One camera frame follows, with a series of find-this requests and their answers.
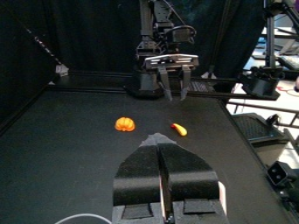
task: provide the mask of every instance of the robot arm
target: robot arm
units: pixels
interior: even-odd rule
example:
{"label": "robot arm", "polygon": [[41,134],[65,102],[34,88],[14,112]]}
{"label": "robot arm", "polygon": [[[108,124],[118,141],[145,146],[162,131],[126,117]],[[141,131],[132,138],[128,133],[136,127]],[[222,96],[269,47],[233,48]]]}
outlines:
{"label": "robot arm", "polygon": [[[140,89],[150,92],[154,89],[150,87],[153,85],[150,82],[157,81],[164,95],[170,100],[168,72],[177,73],[181,79],[181,99],[184,99],[190,80],[190,69],[198,65],[198,61],[196,55],[178,54],[178,44],[193,43],[192,38],[196,31],[185,25],[165,0],[140,0],[138,2],[141,42],[136,48],[136,69],[142,76],[138,79]],[[173,16],[181,23],[178,26],[173,25]]]}

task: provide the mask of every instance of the black backdrop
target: black backdrop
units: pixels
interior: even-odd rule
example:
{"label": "black backdrop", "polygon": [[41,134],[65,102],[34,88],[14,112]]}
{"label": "black backdrop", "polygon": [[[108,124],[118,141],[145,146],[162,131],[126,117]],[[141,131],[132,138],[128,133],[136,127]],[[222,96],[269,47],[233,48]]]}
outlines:
{"label": "black backdrop", "polygon": [[[233,77],[248,61],[264,27],[261,0],[233,0],[218,44],[214,74]],[[2,1],[62,63],[72,70],[132,71],[140,42],[137,0]],[[208,71],[220,29],[224,0],[172,0],[185,24],[197,30],[194,45],[181,53],[198,55],[194,75]],[[0,8],[0,123],[21,107],[53,77],[53,60]]]}
{"label": "black backdrop", "polygon": [[[130,72],[140,42],[138,1],[48,2],[68,67]],[[200,57],[197,74],[204,74],[209,67],[224,3],[224,0],[172,0],[184,22],[197,30],[194,45],[181,46],[182,53],[193,53]],[[230,1],[225,23],[214,74],[230,77],[245,65],[262,30],[262,1]]]}

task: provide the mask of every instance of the white cable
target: white cable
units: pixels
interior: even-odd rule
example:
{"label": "white cable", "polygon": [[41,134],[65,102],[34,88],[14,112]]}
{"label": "white cable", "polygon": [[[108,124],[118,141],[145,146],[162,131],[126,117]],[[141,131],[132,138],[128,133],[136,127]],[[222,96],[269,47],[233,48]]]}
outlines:
{"label": "white cable", "polygon": [[112,224],[112,222],[106,218],[104,218],[102,216],[96,215],[93,213],[80,213],[80,214],[74,214],[74,215],[66,217],[65,219],[60,220],[54,224],[61,224],[64,221],[68,221],[68,220],[74,219],[74,218],[78,218],[78,217],[93,217],[93,218],[97,218],[97,219],[102,220],[106,224]]}

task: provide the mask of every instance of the clamp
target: clamp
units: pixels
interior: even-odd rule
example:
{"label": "clamp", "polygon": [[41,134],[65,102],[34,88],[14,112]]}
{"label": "clamp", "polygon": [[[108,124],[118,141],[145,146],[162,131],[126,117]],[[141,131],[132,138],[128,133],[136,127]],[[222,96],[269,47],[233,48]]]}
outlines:
{"label": "clamp", "polygon": [[216,172],[205,161],[156,133],[118,166],[113,224],[229,224]]}

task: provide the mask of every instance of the black table surface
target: black table surface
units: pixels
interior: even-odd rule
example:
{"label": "black table surface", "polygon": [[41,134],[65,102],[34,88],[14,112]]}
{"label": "black table surface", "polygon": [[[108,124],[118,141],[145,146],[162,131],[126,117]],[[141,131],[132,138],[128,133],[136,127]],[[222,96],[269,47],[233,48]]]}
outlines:
{"label": "black table surface", "polygon": [[[134,120],[134,131],[114,130],[121,116]],[[110,219],[117,167],[153,133],[216,171],[232,224],[289,223],[265,170],[217,100],[146,101],[126,94],[54,91],[41,94],[0,137],[0,223],[46,224],[85,213]]]}

